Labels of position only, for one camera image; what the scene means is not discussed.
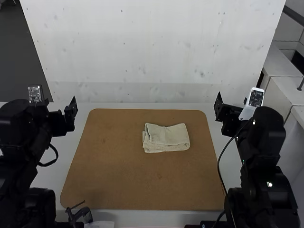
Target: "brown cork board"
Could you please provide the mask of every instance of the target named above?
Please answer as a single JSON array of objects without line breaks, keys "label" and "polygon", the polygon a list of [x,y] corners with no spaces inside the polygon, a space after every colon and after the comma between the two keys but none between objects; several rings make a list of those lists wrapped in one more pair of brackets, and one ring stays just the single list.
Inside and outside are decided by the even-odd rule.
[{"label": "brown cork board", "polygon": [[[145,153],[145,123],[185,123],[190,148]],[[205,114],[192,110],[92,110],[60,197],[65,208],[83,200],[91,209],[223,209],[224,194]]]}]

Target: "white wall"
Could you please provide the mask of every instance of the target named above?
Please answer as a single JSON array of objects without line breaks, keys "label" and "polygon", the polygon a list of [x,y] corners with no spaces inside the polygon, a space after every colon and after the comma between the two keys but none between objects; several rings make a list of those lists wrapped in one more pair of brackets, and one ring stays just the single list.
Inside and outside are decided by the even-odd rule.
[{"label": "white wall", "polygon": [[21,0],[54,101],[240,103],[285,0]]}]

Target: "cloth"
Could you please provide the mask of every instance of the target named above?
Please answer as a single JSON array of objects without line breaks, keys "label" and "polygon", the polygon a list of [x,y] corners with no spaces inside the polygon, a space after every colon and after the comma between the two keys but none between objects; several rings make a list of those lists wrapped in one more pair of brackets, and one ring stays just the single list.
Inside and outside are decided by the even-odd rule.
[{"label": "cloth", "polygon": [[190,140],[184,123],[171,127],[146,123],[142,136],[142,147],[146,153],[185,151],[190,148]]}]

